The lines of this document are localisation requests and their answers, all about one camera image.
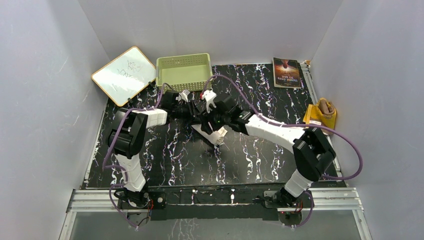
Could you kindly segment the white terry towel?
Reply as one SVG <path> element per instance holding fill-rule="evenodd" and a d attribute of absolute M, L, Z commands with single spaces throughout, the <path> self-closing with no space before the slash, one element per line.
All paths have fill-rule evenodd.
<path fill-rule="evenodd" d="M 209 143 L 214 146 L 220 146 L 224 143 L 225 136 L 228 131 L 221 127 L 219 130 L 213 131 L 211 134 L 206 133 L 201 129 L 201 124 L 193 124 L 191 127 L 197 131 L 202 137 L 204 137 Z"/>

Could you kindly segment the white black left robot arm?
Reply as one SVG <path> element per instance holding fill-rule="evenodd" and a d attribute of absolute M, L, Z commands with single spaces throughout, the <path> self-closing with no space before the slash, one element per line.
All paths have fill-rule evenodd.
<path fill-rule="evenodd" d="M 183 119 L 189 123 L 200 114 L 190 91 L 168 90 L 159 95 L 150 108 L 120 108 L 107 138 L 108 150 L 102 162 L 103 169 L 119 169 L 124 177 L 122 187 L 131 191 L 130 202 L 137 208 L 149 203 L 149 194 L 143 191 L 146 184 L 139 153 L 149 128 L 167 125 L 171 120 Z"/>

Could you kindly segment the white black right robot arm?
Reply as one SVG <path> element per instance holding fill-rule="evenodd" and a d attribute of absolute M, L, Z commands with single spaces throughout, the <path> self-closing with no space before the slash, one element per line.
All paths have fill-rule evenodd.
<path fill-rule="evenodd" d="M 285 127 L 253 110 L 242 109 L 228 94 L 211 90 L 201 94 L 205 110 L 200 115 L 201 129 L 207 134 L 223 126 L 248 136 L 260 137 L 279 145 L 294 155 L 296 169 L 281 189 L 279 198 L 295 207 L 312 183 L 320 180 L 336 158 L 336 153 L 318 127 Z"/>

